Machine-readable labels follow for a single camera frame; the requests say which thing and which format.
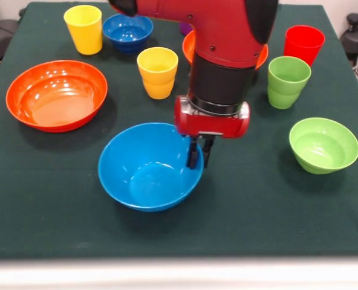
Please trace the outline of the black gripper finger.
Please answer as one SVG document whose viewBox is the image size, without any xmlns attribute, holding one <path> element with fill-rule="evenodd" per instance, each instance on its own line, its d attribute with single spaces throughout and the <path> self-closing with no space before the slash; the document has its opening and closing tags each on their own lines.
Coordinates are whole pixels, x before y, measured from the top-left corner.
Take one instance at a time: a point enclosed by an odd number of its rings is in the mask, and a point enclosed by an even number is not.
<svg viewBox="0 0 358 290">
<path fill-rule="evenodd" d="M 197 140 L 198 137 L 191 137 L 190 138 L 190 145 L 188 150 L 188 156 L 187 156 L 187 163 L 186 166 L 190 169 L 194 169 L 197 165 L 198 161 L 198 149 L 197 149 Z"/>
<path fill-rule="evenodd" d="M 215 137 L 204 137 L 203 139 L 204 139 L 204 145 L 203 145 L 204 168 L 207 168 L 209 163 L 210 153 L 215 142 Z"/>
</svg>

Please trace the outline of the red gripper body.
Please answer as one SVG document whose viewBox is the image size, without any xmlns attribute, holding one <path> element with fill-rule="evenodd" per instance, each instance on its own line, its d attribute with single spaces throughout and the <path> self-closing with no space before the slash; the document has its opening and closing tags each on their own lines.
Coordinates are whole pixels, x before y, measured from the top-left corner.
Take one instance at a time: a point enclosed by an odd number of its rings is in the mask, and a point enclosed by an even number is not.
<svg viewBox="0 0 358 290">
<path fill-rule="evenodd" d="M 244 102 L 240 111 L 230 117 L 207 115 L 195 109 L 186 96 L 178 96 L 174 106 L 174 124 L 179 134 L 197 137 L 217 135 L 240 138 L 249 128 L 250 107 Z"/>
</svg>

